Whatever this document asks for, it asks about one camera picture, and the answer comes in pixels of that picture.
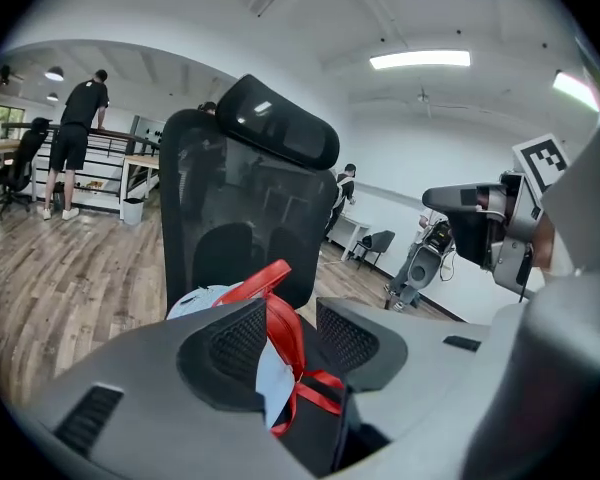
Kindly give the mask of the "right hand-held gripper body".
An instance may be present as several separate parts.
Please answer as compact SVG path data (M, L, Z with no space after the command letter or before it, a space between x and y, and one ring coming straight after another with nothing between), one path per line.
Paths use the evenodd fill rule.
M489 189L489 270L497 285L529 299L533 235L544 215L542 197L569 166L559 140L546 134L512 148L513 167Z

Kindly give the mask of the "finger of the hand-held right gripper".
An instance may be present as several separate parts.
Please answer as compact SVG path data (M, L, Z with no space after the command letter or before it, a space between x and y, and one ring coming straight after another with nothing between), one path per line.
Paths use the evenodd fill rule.
M491 269L493 234L505 221L505 187L500 183L433 187L422 203L447 217L460 257Z

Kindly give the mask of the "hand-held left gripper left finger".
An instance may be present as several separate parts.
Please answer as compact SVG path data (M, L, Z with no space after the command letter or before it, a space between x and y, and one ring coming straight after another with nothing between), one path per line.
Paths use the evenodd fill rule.
M314 480L255 389L265 304L165 320L100 346L17 421L68 480Z

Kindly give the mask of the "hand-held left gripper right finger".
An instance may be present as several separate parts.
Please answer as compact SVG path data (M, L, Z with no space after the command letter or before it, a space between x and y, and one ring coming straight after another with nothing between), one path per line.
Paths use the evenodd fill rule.
M316 326L352 389L351 406L374 442L336 479L458 479L485 410L473 395L480 353L445 343L449 336L484 346L490 329L320 297Z

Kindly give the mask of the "red-handled light blue bag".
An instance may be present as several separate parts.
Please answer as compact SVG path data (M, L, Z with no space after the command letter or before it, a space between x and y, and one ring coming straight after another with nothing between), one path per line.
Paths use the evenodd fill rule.
M197 288L183 295L167 315L175 319L243 300L261 298L265 301L267 340L258 360L255 389L264 397L265 423L276 437L291 427L300 398L330 414L342 413L339 402L304 383L312 379L328 388L344 388L342 381L331 373L308 369L302 319L274 294L277 285L290 273L291 267L286 261L276 260L244 281Z

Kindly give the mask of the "black mesh office chair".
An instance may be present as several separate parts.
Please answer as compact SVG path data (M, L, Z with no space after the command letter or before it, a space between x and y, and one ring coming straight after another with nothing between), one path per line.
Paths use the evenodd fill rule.
M185 294L244 281L276 260L291 273L274 289L300 316L313 291L323 228L336 193L334 129L246 75L215 115L182 110L160 146L162 230L171 307ZM328 477L373 450L351 406L352 389L316 320L302 317L308 369L344 384L304 383L339 402L337 416L303 398L295 419L274 436L313 476Z

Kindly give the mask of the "person's right forearm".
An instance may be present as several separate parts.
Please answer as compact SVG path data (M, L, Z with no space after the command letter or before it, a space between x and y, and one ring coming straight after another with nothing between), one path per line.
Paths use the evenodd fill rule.
M555 228L547 213L539 220L532 237L533 265L543 272L551 269Z

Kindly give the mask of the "dark side chair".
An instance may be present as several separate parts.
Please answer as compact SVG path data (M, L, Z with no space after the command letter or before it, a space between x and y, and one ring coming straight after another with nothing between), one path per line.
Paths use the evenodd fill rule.
M394 238L394 231L384 230L372 235L366 235L358 240L351 252L351 255L357 258L359 263L358 268L361 268L366 262L369 253L375 255L375 259L372 263L372 268L374 268L379 258L387 252Z

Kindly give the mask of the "white table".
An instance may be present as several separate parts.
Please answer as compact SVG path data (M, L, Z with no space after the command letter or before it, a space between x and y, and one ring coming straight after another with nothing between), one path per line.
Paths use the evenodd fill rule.
M328 238L329 241L342 248L340 260L342 262L349 258L359 239L371 230L371 225L342 214Z

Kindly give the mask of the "white waste bin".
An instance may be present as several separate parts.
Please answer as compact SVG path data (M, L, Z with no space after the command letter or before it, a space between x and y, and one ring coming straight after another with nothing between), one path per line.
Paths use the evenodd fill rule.
M129 226L136 226L142 221L143 209L143 199L135 197L126 198L122 203L121 219Z

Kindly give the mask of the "long ceiling light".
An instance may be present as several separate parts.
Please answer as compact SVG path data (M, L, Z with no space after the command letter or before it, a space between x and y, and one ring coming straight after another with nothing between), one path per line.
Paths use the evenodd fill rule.
M370 58L375 70L414 66L470 67L471 55L466 50L405 51Z

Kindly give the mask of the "light wood top table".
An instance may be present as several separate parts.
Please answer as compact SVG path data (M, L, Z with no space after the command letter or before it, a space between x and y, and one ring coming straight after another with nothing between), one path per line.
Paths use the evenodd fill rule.
M129 171L132 166L145 168L147 170L145 195L148 196L153 187L151 182L153 172L159 170L159 158L147 155L124 156L119 192L119 218L121 220L124 219L124 204L125 200L128 198Z

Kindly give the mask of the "black metal railing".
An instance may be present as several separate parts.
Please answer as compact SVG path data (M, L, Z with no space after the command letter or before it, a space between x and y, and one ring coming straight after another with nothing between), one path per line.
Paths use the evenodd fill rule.
M21 139L31 123L6 123L0 125L0 133L7 138ZM51 146L59 125L50 125L48 136L35 156L35 173L27 190L36 194L37 201L44 201L44 191L49 169ZM73 206L82 209L119 214L119 192L122 164L125 155L147 155L159 158L159 145L134 135L121 132L90 131L83 169L76 173ZM52 195L52 208L62 210L64 204L64 170L58 175ZM152 189L158 182L158 171L152 175ZM129 171L128 198L145 199L147 170L132 166Z

